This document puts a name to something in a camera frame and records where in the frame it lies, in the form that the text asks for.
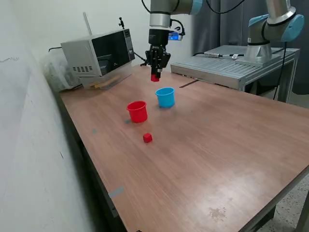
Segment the blue cup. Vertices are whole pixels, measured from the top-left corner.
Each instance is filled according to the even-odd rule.
[[[172,107],[175,104],[175,90],[171,87],[158,89],[155,94],[158,97],[159,106],[164,108]]]

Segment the red cup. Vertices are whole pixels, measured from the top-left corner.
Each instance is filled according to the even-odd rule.
[[[127,105],[127,110],[130,113],[132,122],[139,123],[146,121],[147,119],[146,102],[134,101],[129,105]]]

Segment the metal platform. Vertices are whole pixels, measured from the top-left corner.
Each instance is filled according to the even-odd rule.
[[[224,45],[208,52],[219,54],[245,54],[247,47]],[[269,62],[264,67],[247,64],[237,64],[235,60],[226,58],[208,58],[204,55],[187,58],[181,62],[172,63],[171,72],[192,77],[198,80],[219,84],[229,88],[244,91],[246,85],[281,68],[284,51],[272,48],[273,54],[281,55],[280,59]],[[288,48],[285,56],[285,67],[280,83],[278,100],[288,102],[297,67],[300,49]]]

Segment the wooden table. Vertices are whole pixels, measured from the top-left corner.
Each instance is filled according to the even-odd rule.
[[[249,231],[309,171],[308,109],[205,82],[179,88],[188,82],[164,72],[154,83],[134,67],[110,90],[61,94],[129,232]],[[161,87],[175,88],[170,109],[157,105]],[[144,123],[127,121],[136,100]]]

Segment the gray curtain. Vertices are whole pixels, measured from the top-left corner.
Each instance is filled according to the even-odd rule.
[[[240,0],[209,0],[216,11],[231,9]],[[309,65],[306,54],[309,52],[309,1],[291,0],[296,7],[297,13],[305,16],[305,28],[301,35],[293,42],[288,43],[288,48],[300,48],[301,54],[298,61],[293,92],[296,94],[309,94]],[[267,14],[266,2],[264,0],[246,0],[238,8],[227,14],[213,13],[204,1],[200,13],[194,16],[193,52],[204,52],[221,45],[247,45],[248,23],[252,17]],[[273,47],[283,47],[283,43],[273,43]],[[264,78],[265,85],[275,85],[278,75]]]

